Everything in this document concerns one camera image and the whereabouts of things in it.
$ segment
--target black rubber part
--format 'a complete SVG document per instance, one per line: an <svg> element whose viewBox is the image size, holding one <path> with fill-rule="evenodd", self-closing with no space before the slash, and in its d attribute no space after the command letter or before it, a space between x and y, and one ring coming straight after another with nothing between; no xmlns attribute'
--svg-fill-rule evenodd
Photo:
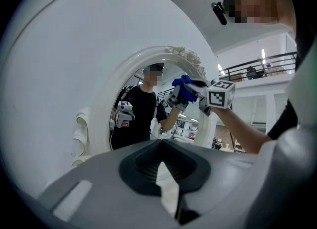
<svg viewBox="0 0 317 229"><path fill-rule="evenodd" d="M119 173L135 192L161 196L155 182L162 161L179 184L180 196L200 189L211 171L208 161L178 146L177 142L157 140L123 159Z"/></svg>
<svg viewBox="0 0 317 229"><path fill-rule="evenodd" d="M226 18L224 17L224 14L223 14L223 11L220 9L220 7L218 5L216 5L214 8L213 8L213 11L214 13L216 14L216 16L218 17L220 23L222 25L227 25L227 20Z"/></svg>

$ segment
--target balcony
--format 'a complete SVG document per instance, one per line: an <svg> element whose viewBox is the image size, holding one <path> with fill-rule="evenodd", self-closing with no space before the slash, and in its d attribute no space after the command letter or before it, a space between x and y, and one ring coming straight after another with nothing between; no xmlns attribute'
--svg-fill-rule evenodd
<svg viewBox="0 0 317 229"><path fill-rule="evenodd" d="M295 72L296 52L253 60L219 70L221 80L242 82L292 74Z"/></svg>

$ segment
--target black t-shirt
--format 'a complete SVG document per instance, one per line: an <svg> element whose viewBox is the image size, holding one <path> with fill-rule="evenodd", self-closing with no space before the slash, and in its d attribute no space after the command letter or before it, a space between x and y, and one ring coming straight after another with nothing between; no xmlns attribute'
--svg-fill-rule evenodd
<svg viewBox="0 0 317 229"><path fill-rule="evenodd" d="M115 102L115 108L118 106L119 101L121 101L121 97L125 93L125 89L126 87L122 89L117 101ZM114 127L111 138L111 145L114 150L150 140L150 124L154 115L157 97L154 92L147 93L142 91L140 86L135 86L127 93L123 101L128 101L133 106L132 110L135 115L135 120L130 121L129 127ZM158 105L156 118L158 123L167 118L167 114L162 103Z"/></svg>
<svg viewBox="0 0 317 229"><path fill-rule="evenodd" d="M315 31L313 24L309 22L309 19L314 16L306 10L305 3L307 0L292 0L295 8L296 15L296 44L297 44L297 57L295 68L297 69L302 61L305 59L312 42L314 40ZM287 105L282 115L273 126L273 128L268 132L271 139L276 140L278 137L289 128L295 127L297 125L297 116L290 103L287 101Z"/></svg>

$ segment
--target white mirror frame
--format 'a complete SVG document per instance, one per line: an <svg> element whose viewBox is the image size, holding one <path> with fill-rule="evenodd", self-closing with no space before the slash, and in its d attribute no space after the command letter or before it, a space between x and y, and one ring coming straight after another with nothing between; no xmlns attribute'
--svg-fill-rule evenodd
<svg viewBox="0 0 317 229"><path fill-rule="evenodd" d="M155 63L173 63L191 78L203 78L184 57L170 53L171 46L154 46L134 53L106 78L91 108L89 150L91 155L111 151L109 123L114 103L126 81L139 69ZM200 112L199 126L194 145L206 146L211 129L211 116Z"/></svg>

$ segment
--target ceiling light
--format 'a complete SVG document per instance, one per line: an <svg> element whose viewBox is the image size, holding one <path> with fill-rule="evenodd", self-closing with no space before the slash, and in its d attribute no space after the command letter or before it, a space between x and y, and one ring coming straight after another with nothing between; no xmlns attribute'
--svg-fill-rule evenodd
<svg viewBox="0 0 317 229"><path fill-rule="evenodd" d="M223 71L223 68L220 64L218 64L218 69L219 69L219 71L221 71L222 75L225 75L225 72Z"/></svg>
<svg viewBox="0 0 317 229"><path fill-rule="evenodd" d="M265 50L264 50L264 49L261 50L261 54L262 54L262 58L263 58L262 63L263 63L263 64L266 64L266 60L265 60Z"/></svg>

